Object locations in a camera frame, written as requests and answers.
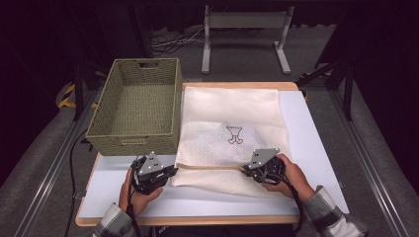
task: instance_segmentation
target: woven storage basket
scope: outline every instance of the woven storage basket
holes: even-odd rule
[[[182,72],[179,59],[117,59],[86,137],[105,156],[176,154]]]

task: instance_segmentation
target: white table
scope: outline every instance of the white table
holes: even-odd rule
[[[264,83],[228,85],[243,87],[243,84],[244,87],[258,88],[261,84],[266,87]],[[268,87],[272,87],[278,83],[268,84]],[[286,90],[290,91],[280,91],[280,103],[289,130],[293,161],[302,169],[312,187],[324,186],[342,211],[349,212],[304,97],[300,91],[293,91],[293,85],[286,87]],[[157,157],[164,166],[175,161],[175,155]],[[86,196],[77,213],[78,225],[96,225],[111,203],[118,203],[121,184],[134,158],[98,155]],[[157,226],[296,223],[298,219],[298,209],[293,199],[239,197],[192,187],[173,187],[169,181],[161,196],[148,205],[137,222]]]

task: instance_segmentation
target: sleeve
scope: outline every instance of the sleeve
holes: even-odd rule
[[[114,203],[93,229],[93,237],[135,236],[131,218]]]
[[[367,225],[350,214],[342,213],[324,187],[319,186],[316,194],[304,202],[303,207],[322,237],[369,235]]]

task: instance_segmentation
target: white cloth bag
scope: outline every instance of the white cloth bag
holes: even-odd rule
[[[280,148],[292,157],[277,90],[187,87],[182,110],[176,163],[242,167],[259,148]],[[240,196],[279,195],[234,170],[179,168],[171,182]]]

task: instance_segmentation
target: hand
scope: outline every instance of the hand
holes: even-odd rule
[[[130,174],[131,169],[128,169],[128,171],[126,172],[126,180],[124,181],[123,186],[121,187],[119,207],[123,211],[126,211],[126,207],[128,205],[127,195],[128,188],[130,186]],[[142,195],[139,192],[134,192],[131,198],[134,216],[138,216],[140,213],[142,213],[145,210],[145,207],[148,205],[148,203],[158,198],[162,192],[162,187],[153,191],[149,196]]]
[[[293,187],[298,191],[298,196],[301,201],[310,199],[314,194],[314,189],[308,184],[304,173],[299,166],[290,161],[290,159],[284,154],[278,154],[277,157],[284,161],[286,165],[286,176]],[[284,182],[280,182],[277,185],[262,184],[262,186],[270,192],[281,192],[288,198],[293,198],[293,193]]]

